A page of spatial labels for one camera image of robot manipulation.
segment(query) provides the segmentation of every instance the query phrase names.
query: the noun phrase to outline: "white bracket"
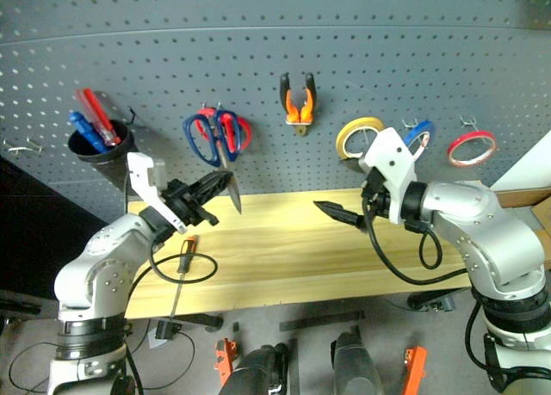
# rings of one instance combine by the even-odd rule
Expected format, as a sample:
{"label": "white bracket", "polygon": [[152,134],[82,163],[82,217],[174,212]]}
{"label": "white bracket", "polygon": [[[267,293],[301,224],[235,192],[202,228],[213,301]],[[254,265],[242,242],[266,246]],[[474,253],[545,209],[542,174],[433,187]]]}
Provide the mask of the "white bracket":
{"label": "white bracket", "polygon": [[153,160],[141,152],[129,152],[127,160],[130,183],[134,191],[148,206],[153,207],[169,221],[179,233],[185,233],[187,231],[185,224],[159,196],[159,190],[167,187],[164,161]]}
{"label": "white bracket", "polygon": [[399,225],[400,210],[410,182],[417,180],[415,160],[394,128],[385,128],[377,134],[368,152],[358,162],[366,173],[376,167],[385,177],[384,186],[390,194],[388,219]]}

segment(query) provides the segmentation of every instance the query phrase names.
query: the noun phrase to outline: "blue tape roll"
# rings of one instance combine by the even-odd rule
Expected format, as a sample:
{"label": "blue tape roll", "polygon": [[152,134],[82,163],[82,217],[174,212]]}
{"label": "blue tape roll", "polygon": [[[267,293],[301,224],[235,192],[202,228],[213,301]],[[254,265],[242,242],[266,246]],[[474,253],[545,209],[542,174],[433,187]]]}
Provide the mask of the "blue tape roll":
{"label": "blue tape roll", "polygon": [[418,159],[423,154],[424,149],[429,144],[430,139],[433,138],[433,135],[436,132],[436,126],[433,122],[425,120],[423,122],[420,122],[417,124],[405,137],[404,137],[404,144],[409,148],[411,144],[413,144],[413,141],[418,139],[422,136],[422,134],[426,134],[426,137],[423,137],[421,140],[421,145],[415,151],[413,154],[414,159]]}

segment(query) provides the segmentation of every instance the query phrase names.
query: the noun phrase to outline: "orange pliers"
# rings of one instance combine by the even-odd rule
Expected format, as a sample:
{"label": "orange pliers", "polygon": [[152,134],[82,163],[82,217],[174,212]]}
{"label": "orange pliers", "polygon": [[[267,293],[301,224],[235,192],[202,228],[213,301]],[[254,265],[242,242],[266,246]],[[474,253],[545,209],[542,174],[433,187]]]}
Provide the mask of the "orange pliers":
{"label": "orange pliers", "polygon": [[291,99],[288,72],[281,76],[279,86],[282,106],[287,113],[287,120],[285,122],[294,126],[297,135],[304,137],[306,135],[306,127],[312,124],[313,110],[316,108],[317,93],[316,83],[313,81],[313,74],[311,72],[306,74],[306,100],[300,111],[293,104],[293,100]]}

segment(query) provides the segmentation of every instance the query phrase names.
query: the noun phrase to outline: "wooden tabletop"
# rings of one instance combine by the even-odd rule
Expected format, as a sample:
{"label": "wooden tabletop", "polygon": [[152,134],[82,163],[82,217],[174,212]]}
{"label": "wooden tabletop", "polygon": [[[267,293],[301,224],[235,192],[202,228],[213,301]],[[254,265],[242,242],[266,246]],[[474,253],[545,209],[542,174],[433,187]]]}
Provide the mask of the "wooden tabletop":
{"label": "wooden tabletop", "polygon": [[[313,205],[323,200],[361,212],[359,189],[242,195],[242,215],[229,197],[211,200],[205,208],[218,217],[219,224],[190,227],[186,234],[169,239],[155,256],[160,260],[178,253],[182,241],[196,234],[200,236],[197,251],[219,264],[211,279],[183,286],[176,314],[470,285],[467,275],[424,287],[398,279],[381,263],[366,234],[330,219]],[[144,207],[142,202],[132,202],[129,210],[137,213]],[[442,266],[428,271],[418,260],[420,235],[386,219],[375,220],[375,232],[390,260],[413,278],[431,278],[464,267],[458,252],[445,241]],[[545,243],[549,262],[551,240],[545,231],[537,234]],[[430,262],[436,255],[430,240],[425,249]],[[177,266],[174,259],[160,268],[177,278]],[[206,275],[211,268],[212,263],[194,258],[187,279]],[[149,273],[133,293],[127,318],[167,316],[175,293],[175,284]]]}

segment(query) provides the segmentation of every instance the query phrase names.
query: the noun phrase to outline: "red scissors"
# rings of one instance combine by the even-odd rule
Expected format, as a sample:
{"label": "red scissors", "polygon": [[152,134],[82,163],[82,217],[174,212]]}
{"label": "red scissors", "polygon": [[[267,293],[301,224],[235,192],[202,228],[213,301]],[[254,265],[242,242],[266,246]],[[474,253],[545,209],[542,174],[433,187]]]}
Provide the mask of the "red scissors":
{"label": "red scissors", "polygon": [[[214,113],[216,112],[216,108],[213,107],[205,107],[201,108],[199,111],[197,111],[197,114],[203,114],[207,117],[213,117]],[[241,127],[242,135],[243,131],[245,134],[245,141],[241,143],[241,150],[247,148],[247,146],[251,143],[252,140],[252,130],[251,130],[251,124],[249,124],[249,121],[247,121],[243,117],[238,116],[238,124]],[[231,115],[229,114],[223,114],[220,117],[220,125],[222,126],[224,133],[226,134],[226,141],[227,141],[227,148],[230,152],[236,151],[235,146],[235,132],[233,131],[233,120]],[[200,121],[195,121],[195,126],[197,127],[197,131],[201,133],[201,136],[204,139],[208,139],[207,133],[205,133],[205,130],[203,130],[203,127],[201,125]]]}

